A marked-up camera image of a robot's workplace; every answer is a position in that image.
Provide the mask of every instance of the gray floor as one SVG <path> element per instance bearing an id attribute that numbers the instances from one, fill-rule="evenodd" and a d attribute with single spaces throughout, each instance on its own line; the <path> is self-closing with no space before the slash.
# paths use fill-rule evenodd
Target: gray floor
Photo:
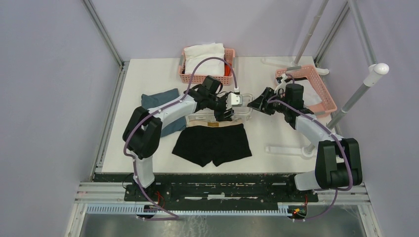
<path id="1" fill-rule="evenodd" d="M 310 206 L 309 216 L 324 207 Z M 286 217 L 183 216 L 179 221 L 137 220 L 130 215 L 87 214 L 82 237 L 365 237 L 356 206 L 336 206 L 320 219 L 293 223 Z"/>

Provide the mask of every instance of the metal frame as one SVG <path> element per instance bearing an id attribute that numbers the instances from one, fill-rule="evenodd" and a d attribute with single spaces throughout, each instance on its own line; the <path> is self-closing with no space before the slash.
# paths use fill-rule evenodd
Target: metal frame
<path id="1" fill-rule="evenodd" d="M 92 178 L 95 171 L 97 172 L 101 171 L 101 166 L 103 163 L 103 156 L 104 156 L 104 153 L 106 151 L 106 147 L 109 141 L 110 130 L 112 128 L 113 120 L 115 117 L 117 104 L 122 93 L 122 87 L 124 84 L 128 63 L 123 62 L 120 55 L 118 54 L 118 51 L 113 45 L 111 38 L 109 37 L 103 23 L 99 19 L 91 0 L 82 0 L 82 2 L 85 5 L 89 15 L 92 17 L 98 31 L 101 33 L 115 61 L 120 66 L 120 72 L 118 74 L 118 79 L 116 82 L 116 87 L 114 90 L 114 96 L 112 98 L 111 106 L 108 111 L 108 117 L 107 117 L 105 127 L 103 130 L 102 139 L 100 141 L 100 145 L 98 148 L 96 160 L 94 162 L 94 165 L 92 166 L 92 170 L 91 170 L 91 174 L 92 174 L 91 178 Z M 333 39 L 336 36 L 336 33 L 341 27 L 342 22 L 346 19 L 349 9 L 351 9 L 354 14 L 358 34 L 361 38 L 364 53 L 366 55 L 369 65 L 376 62 L 374 51 L 372 50 L 371 42 L 365 30 L 364 22 L 359 13 L 359 9 L 356 5 L 356 1 L 348 0 L 348 2 L 349 3 L 346 2 L 342 6 L 341 11 L 336 16 L 333 22 L 333 25 L 330 27 L 328 33 L 323 39 L 323 42 L 320 45 L 314 59 L 316 65 L 322 62 L 324 55 L 326 54 L 327 49 L 329 48 L 330 44 L 332 43 Z M 325 4 L 327 3 L 327 0 L 324 0 L 323 3 L 324 5 L 322 4 L 319 10 L 320 13 L 323 12 L 324 10 L 323 6 L 325 6 Z M 314 30 L 315 25 L 317 24 L 316 20 L 318 21 L 318 18 L 319 18 L 319 15 L 316 15 L 310 29 Z M 311 35 L 309 32 L 309 34 L 306 36 L 306 39 L 309 40 L 310 36 Z M 305 42 L 307 41 L 308 43 L 308 40 L 304 41 L 304 44 L 301 47 L 302 52 L 304 51 L 304 48 L 305 48 L 304 46 L 306 44 Z M 121 186 L 121 183 L 93 183 L 93 182 L 81 183 L 79 186 L 79 190 L 77 192 L 76 198 L 75 198 L 75 203 L 73 206 L 73 210 L 72 210 L 72 214 L 69 220 L 67 230 L 65 232 L 65 236 L 78 237 L 80 235 L 83 221 L 84 221 L 84 216 L 88 212 L 88 210 L 90 210 L 93 206 L 109 208 L 115 205 L 119 205 L 120 207 L 123 207 L 123 206 L 130 207 L 132 205 L 149 204 L 148 202 L 126 202 L 124 201 L 124 195 L 125 195 L 125 189 L 123 189 L 123 187 Z M 318 197 L 319 197 L 319 202 L 310 202 L 308 205 L 330 204 L 334 198 L 334 191 L 332 190 L 320 191 L 318 192 Z M 303 203 L 297 203 L 297 202 L 278 203 L 278 207 L 279 209 L 281 209 L 282 207 L 285 207 L 288 205 L 301 205 L 301 204 Z M 374 211 L 372 209 L 371 202 L 370 202 L 370 199 L 369 199 L 369 196 L 368 196 L 368 193 L 364 184 L 354 187 L 349 192 L 339 191 L 339 196 L 337 198 L 335 205 L 357 205 L 361 213 L 362 223 L 366 230 L 367 236 L 368 237 L 381 236 L 381 231 L 378 226 L 377 220 L 375 218 Z"/>

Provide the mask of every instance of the white table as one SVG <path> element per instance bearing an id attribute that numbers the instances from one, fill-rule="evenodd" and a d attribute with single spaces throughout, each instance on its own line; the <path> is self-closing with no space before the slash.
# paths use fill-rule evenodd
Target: white table
<path id="1" fill-rule="evenodd" d="M 292 61 L 292 57 L 269 57 L 282 61 Z M 241 93 L 259 96 L 265 87 L 274 87 L 274 75 L 278 69 L 261 63 L 262 57 L 236 58 L 237 83 Z M 186 90 L 177 74 L 179 58 L 132 59 L 129 63 L 124 87 L 119 100 L 109 143 L 104 156 L 103 173 L 133 172 L 132 160 L 124 156 L 122 134 L 134 109 L 140 106 L 141 94 L 155 94 L 169 89 Z M 314 65 L 312 57 L 302 57 L 301 64 Z M 322 123 L 329 117 L 320 119 Z M 160 145 L 153 156 L 155 173 L 290 173 L 306 172 L 314 169 L 315 158 L 305 160 L 293 156 L 271 155 L 264 151 L 267 144 L 279 144 L 288 147 L 302 147 L 310 142 L 293 130 L 284 121 L 282 114 L 268 116 L 253 111 L 251 119 L 245 122 L 252 157 L 224 163 L 219 167 L 211 162 L 200 167 L 171 153 L 180 132 L 160 140 Z"/>

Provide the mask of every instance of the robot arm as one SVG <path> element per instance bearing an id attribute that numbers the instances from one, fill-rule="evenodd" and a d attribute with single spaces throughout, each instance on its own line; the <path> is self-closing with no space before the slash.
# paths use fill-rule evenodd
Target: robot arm
<path id="1" fill-rule="evenodd" d="M 221 82 L 211 76 L 207 76 L 202 84 L 192 87 L 185 98 L 183 98 L 184 95 L 181 95 L 164 105 L 149 110 L 141 106 L 134 110 L 123 133 L 124 141 L 127 140 L 131 131 L 141 120 L 151 113 L 159 111 L 159 113 L 151 116 L 144 122 L 142 127 L 136 130 L 128 144 L 128 149 L 136 159 L 136 168 L 142 187 L 147 188 L 154 181 L 152 155 L 159 147 L 161 131 L 167 125 L 181 117 L 206 108 L 214 110 L 214 116 L 217 121 L 232 120 L 234 115 L 233 107 L 242 105 L 242 97 L 231 92 L 218 97 L 218 88 L 222 89 Z M 166 105 L 177 101 L 181 102 L 162 110 Z"/>
<path id="2" fill-rule="evenodd" d="M 295 185 L 298 190 L 329 189 L 348 186 L 349 178 L 344 163 L 337 163 L 336 157 L 342 157 L 332 132 L 314 122 L 314 115 L 304 107 L 302 99 L 304 87 L 298 84 L 287 84 L 285 95 L 279 100 L 290 105 L 297 111 L 308 116 L 302 116 L 283 103 L 270 101 L 277 95 L 273 89 L 267 87 L 264 92 L 254 101 L 248 104 L 249 107 L 262 113 L 272 115 L 275 112 L 283 113 L 285 121 L 290 126 L 301 132 L 308 140 L 318 148 L 315 170 L 298 174 L 295 176 Z M 358 142 L 353 139 L 345 139 L 337 134 L 334 137 L 340 142 L 348 159 L 351 169 L 353 185 L 362 182 L 362 170 Z"/>

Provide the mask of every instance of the plastic basket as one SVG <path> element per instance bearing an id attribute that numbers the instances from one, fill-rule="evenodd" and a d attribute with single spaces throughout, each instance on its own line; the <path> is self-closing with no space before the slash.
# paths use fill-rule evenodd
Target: plastic basket
<path id="1" fill-rule="evenodd" d="M 285 72 L 287 72 L 287 69 L 285 68 L 277 70 L 275 78 L 278 78 Z M 288 71 L 287 73 L 293 75 L 295 78 L 307 78 L 311 86 L 322 99 L 320 104 L 308 106 L 316 117 L 326 117 L 330 115 L 331 112 L 337 110 L 335 102 L 313 65 L 303 65 L 301 66 L 301 69 L 297 71 Z"/>
<path id="2" fill-rule="evenodd" d="M 224 49 L 224 59 L 230 63 L 232 66 L 234 65 L 234 58 L 236 57 L 236 51 L 234 51 L 234 49 L 232 48 L 226 48 Z M 182 50 L 182 56 L 180 57 L 180 62 L 179 62 L 179 76 L 180 79 L 182 79 L 183 83 L 189 83 L 189 80 L 191 79 L 191 75 L 190 74 L 183 74 L 184 70 L 185 70 L 185 51 Z M 192 84 L 201 84 L 205 77 L 207 75 L 194 75 L 194 78 L 192 79 Z M 221 83 L 223 85 L 231 85 L 231 82 L 233 81 L 233 73 L 230 72 L 230 75 L 227 77 L 219 77 L 219 76 L 214 76 L 215 78 L 217 78 L 218 80 L 221 81 Z"/>
<path id="3" fill-rule="evenodd" d="M 240 107 L 233 107 L 234 115 L 233 121 L 241 119 L 243 122 L 248 121 L 251 118 L 252 108 L 247 107 L 247 104 L 254 99 L 252 94 L 242 94 L 243 105 Z M 210 109 L 204 109 L 194 114 L 186 116 L 186 123 L 189 125 L 190 121 L 204 121 L 204 122 L 216 122 L 214 117 L 214 111 Z"/>

